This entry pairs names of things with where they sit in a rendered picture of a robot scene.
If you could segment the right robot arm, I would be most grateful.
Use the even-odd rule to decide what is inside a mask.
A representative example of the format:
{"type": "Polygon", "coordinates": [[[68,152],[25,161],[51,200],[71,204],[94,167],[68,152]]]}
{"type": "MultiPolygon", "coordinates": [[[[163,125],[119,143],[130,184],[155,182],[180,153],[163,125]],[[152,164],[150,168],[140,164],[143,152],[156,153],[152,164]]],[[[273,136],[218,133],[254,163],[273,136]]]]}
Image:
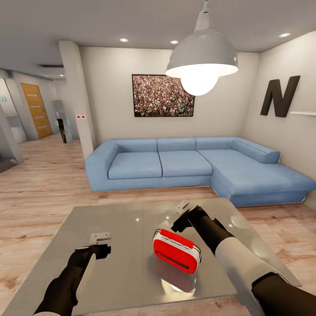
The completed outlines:
{"type": "Polygon", "coordinates": [[[227,231],[217,219],[210,219],[198,205],[186,212],[184,200],[175,211],[179,218],[171,229],[176,233],[194,227],[211,249],[236,288],[251,316],[316,316],[316,296],[295,287],[282,273],[260,259],[227,231]]]}

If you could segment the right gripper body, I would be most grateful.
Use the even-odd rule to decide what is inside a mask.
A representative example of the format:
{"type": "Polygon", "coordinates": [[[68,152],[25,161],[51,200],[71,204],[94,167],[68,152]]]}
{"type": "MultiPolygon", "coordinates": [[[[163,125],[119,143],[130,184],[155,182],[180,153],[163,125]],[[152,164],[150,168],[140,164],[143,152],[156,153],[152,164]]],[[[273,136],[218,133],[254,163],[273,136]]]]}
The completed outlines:
{"type": "MultiPolygon", "coordinates": [[[[187,210],[184,214],[182,214],[181,217],[179,217],[173,225],[175,225],[175,227],[177,228],[177,231],[179,231],[180,233],[183,232],[187,227],[189,227],[184,220],[184,215],[188,212],[189,210],[187,210]]],[[[176,231],[176,232],[177,232],[176,231]]],[[[174,231],[175,232],[175,231],[174,231]]],[[[175,233],[176,233],[175,232],[175,233]]]]}

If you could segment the radio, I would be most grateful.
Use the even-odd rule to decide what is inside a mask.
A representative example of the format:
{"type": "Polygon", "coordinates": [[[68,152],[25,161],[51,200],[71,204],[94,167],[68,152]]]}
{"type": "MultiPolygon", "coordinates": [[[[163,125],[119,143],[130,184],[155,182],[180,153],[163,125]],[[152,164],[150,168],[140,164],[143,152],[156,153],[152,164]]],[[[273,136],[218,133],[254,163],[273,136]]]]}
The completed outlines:
{"type": "Polygon", "coordinates": [[[194,242],[165,229],[156,229],[153,240],[157,257],[188,274],[196,272],[201,250],[194,242]]]}

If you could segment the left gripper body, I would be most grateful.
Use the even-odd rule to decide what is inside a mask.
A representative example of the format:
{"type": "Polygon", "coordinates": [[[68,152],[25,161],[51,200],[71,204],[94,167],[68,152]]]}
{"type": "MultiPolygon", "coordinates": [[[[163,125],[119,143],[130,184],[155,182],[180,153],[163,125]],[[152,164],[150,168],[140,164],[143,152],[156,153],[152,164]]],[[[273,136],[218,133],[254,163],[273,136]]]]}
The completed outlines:
{"type": "Polygon", "coordinates": [[[92,245],[92,247],[96,250],[96,259],[105,259],[107,257],[108,244],[92,245]]]}

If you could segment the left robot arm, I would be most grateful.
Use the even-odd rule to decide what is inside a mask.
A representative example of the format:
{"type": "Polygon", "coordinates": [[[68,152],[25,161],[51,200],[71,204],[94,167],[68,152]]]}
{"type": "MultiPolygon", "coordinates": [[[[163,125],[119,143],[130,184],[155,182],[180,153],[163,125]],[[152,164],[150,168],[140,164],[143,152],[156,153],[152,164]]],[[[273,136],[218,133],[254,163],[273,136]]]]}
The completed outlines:
{"type": "Polygon", "coordinates": [[[105,259],[111,253],[108,244],[97,241],[112,239],[112,234],[91,234],[89,246],[75,249],[67,267],[49,284],[44,300],[33,316],[71,316],[77,306],[97,259],[105,259]]]}

